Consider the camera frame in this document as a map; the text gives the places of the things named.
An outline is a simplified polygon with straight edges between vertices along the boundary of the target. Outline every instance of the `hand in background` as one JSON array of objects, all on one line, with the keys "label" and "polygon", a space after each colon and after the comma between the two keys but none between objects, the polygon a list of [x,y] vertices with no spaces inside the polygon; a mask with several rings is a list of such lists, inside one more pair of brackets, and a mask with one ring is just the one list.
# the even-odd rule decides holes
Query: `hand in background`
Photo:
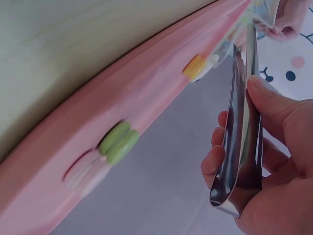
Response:
[{"label": "hand in background", "polygon": [[260,25],[269,38],[287,41],[297,37],[312,0],[280,0],[273,29]]},{"label": "hand in background", "polygon": [[[248,235],[313,234],[313,100],[295,101],[268,90],[256,76],[248,92],[262,114],[263,126],[291,153],[288,158],[263,139],[263,166],[271,174],[263,189],[245,207],[238,227]],[[212,149],[201,164],[210,188],[224,160],[222,147],[227,112],[219,115],[212,135]]]}]

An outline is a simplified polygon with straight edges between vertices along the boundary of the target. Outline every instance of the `gray surface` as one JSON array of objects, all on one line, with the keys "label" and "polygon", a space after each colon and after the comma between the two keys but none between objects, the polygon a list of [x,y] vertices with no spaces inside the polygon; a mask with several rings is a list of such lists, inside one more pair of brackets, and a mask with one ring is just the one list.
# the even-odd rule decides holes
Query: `gray surface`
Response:
[{"label": "gray surface", "polygon": [[51,235],[240,235],[210,207],[200,164],[227,109],[231,60],[188,85]]}]

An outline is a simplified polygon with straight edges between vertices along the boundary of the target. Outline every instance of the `light wood panel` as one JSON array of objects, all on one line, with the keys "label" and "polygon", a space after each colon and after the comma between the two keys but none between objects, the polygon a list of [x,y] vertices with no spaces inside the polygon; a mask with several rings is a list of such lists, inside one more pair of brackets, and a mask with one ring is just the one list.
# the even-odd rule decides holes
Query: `light wood panel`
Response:
[{"label": "light wood panel", "polygon": [[1,1],[0,159],[104,66],[212,1]]}]

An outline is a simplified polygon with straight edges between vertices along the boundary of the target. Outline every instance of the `patterned cloth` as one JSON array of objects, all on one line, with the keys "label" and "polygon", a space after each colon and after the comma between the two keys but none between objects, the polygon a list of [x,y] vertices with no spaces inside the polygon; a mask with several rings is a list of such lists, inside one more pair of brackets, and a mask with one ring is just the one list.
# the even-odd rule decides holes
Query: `patterned cloth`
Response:
[{"label": "patterned cloth", "polygon": [[313,7],[299,37],[282,43],[259,34],[258,53],[261,77],[278,92],[296,100],[313,98]]}]

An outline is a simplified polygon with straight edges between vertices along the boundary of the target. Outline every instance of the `stainless steel tongs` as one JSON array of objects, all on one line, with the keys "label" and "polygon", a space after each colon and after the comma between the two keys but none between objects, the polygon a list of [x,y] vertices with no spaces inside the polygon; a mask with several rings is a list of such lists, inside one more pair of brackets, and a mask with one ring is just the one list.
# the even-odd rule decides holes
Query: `stainless steel tongs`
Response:
[{"label": "stainless steel tongs", "polygon": [[247,31],[246,66],[234,46],[233,80],[225,127],[225,159],[218,169],[210,202],[234,217],[240,217],[249,200],[262,189],[262,122],[246,90],[250,76],[260,75],[256,30]]}]

